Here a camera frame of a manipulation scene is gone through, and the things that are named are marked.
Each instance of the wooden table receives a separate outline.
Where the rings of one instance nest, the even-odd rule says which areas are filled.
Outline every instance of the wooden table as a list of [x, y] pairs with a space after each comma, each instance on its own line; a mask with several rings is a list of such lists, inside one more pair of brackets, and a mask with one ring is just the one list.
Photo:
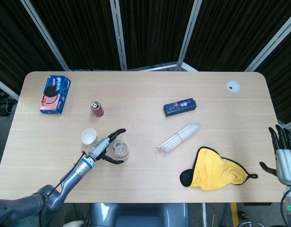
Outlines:
[[[259, 161], [275, 166], [267, 127], [277, 123], [264, 77], [255, 72], [54, 72], [72, 84], [62, 115], [38, 108], [47, 77], [27, 75], [0, 165], [0, 198], [30, 195], [46, 184], [56, 185], [81, 155], [89, 151], [80, 137], [95, 128], [99, 139], [119, 128], [130, 157], [124, 164], [96, 162], [95, 168], [69, 194], [66, 202], [275, 202], [285, 189], [264, 172]], [[229, 80], [241, 90], [227, 90]], [[163, 105], [193, 97], [195, 111], [165, 117]], [[101, 102], [105, 114], [90, 111]], [[172, 153], [154, 148], [188, 122], [201, 130]], [[259, 175], [243, 185], [212, 192], [185, 188], [179, 180], [191, 168], [200, 146]], [[111, 146], [107, 152], [112, 156]]]

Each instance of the white paper cup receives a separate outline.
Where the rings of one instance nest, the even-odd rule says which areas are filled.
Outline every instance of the white paper cup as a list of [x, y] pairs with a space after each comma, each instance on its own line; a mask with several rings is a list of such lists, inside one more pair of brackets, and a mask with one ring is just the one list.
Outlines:
[[97, 143], [98, 137], [95, 129], [85, 129], [81, 135], [81, 141], [85, 145]]

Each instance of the red soda can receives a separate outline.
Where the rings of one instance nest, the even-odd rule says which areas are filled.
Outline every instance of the red soda can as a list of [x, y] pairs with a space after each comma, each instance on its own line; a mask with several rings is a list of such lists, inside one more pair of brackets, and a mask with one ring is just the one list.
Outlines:
[[90, 109], [94, 112], [94, 115], [96, 117], [101, 117], [104, 114], [104, 110], [102, 108], [102, 105], [97, 101], [92, 102], [90, 104]]

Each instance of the black curtain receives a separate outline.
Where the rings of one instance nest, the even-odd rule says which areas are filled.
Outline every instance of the black curtain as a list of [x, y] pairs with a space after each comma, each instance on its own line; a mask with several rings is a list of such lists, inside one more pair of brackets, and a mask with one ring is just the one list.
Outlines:
[[291, 122], [291, 33], [256, 71], [265, 76], [277, 118]]
[[120, 0], [128, 69], [177, 61], [194, 0]]
[[69, 68], [120, 70], [108, 0], [32, 0]]
[[0, 0], [0, 81], [20, 94], [32, 71], [62, 70], [19, 0]]
[[184, 62], [244, 71], [291, 16], [291, 0], [203, 0]]

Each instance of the yellow towel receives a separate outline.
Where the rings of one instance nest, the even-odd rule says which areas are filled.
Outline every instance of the yellow towel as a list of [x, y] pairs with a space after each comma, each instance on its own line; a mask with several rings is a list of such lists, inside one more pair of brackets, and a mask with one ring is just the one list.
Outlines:
[[258, 175], [249, 174], [239, 163], [220, 157], [208, 147], [199, 148], [193, 168], [180, 175], [183, 186], [199, 187], [207, 191], [219, 189], [229, 183], [243, 184], [248, 178], [258, 178]]

